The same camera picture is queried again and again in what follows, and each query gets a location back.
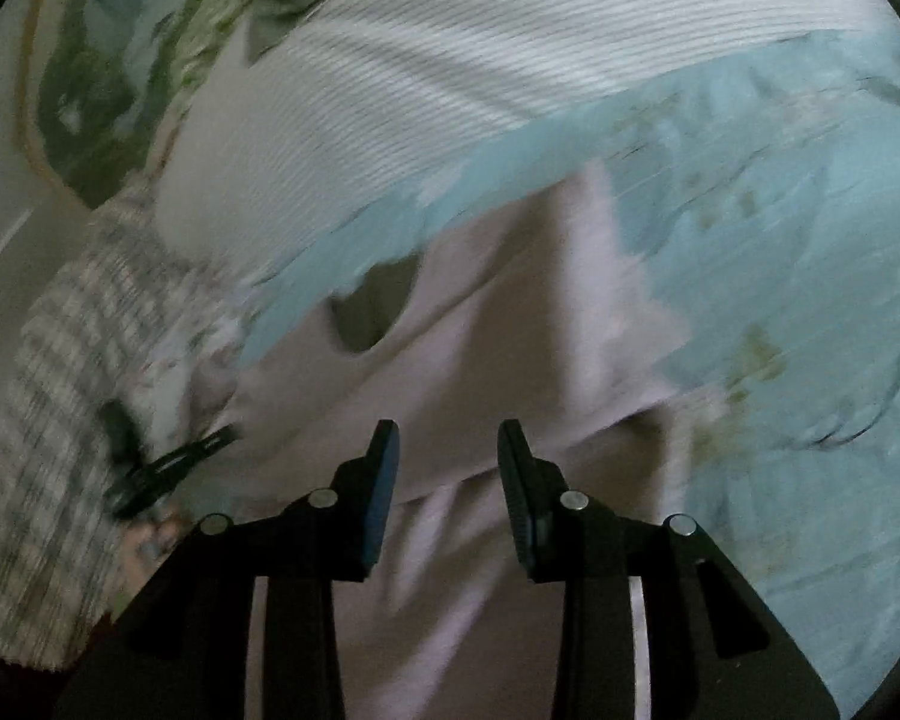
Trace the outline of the pink knit t-shirt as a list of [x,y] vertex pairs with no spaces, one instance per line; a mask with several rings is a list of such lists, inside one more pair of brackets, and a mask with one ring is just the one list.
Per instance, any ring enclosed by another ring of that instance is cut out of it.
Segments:
[[673,388],[685,332],[617,240],[610,179],[589,164],[439,236],[383,337],[347,351],[326,309],[238,379],[242,440],[212,471],[242,514],[269,514],[401,433],[382,559],[336,592],[354,718],[543,718],[562,592],[518,565],[497,431],[623,511],[658,504],[656,458],[631,419]]

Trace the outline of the green pillow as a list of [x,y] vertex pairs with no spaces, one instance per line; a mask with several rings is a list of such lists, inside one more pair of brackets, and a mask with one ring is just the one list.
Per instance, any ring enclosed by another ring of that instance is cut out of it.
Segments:
[[242,18],[260,57],[323,0],[32,0],[20,139],[87,208],[141,171]]

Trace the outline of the teal floral bedsheet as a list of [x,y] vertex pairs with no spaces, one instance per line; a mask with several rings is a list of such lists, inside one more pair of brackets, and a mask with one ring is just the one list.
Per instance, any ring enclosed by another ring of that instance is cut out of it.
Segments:
[[900,26],[818,31],[489,138],[357,223],[432,232],[600,160],[683,340],[692,507],[844,713],[900,659]]

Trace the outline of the white striped pillow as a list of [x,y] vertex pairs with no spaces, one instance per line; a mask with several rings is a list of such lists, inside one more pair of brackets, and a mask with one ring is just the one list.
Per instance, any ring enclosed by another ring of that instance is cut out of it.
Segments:
[[160,172],[155,224],[183,259],[261,270],[486,138],[891,16],[886,0],[326,0],[265,54],[232,37]]

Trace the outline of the white floral pink cloth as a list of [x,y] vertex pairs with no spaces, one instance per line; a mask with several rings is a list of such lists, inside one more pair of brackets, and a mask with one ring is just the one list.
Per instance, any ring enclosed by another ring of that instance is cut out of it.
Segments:
[[235,363],[260,312],[260,288],[198,268],[173,283],[164,309],[164,325],[119,390],[153,457],[214,424],[235,388]]

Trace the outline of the plaid checkered blanket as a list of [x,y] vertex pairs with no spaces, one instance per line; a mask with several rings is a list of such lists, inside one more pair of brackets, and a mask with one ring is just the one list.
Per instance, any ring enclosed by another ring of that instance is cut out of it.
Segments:
[[131,185],[25,317],[0,416],[4,660],[67,667],[110,608],[119,534],[97,411],[172,327],[189,274],[157,234],[152,188]]

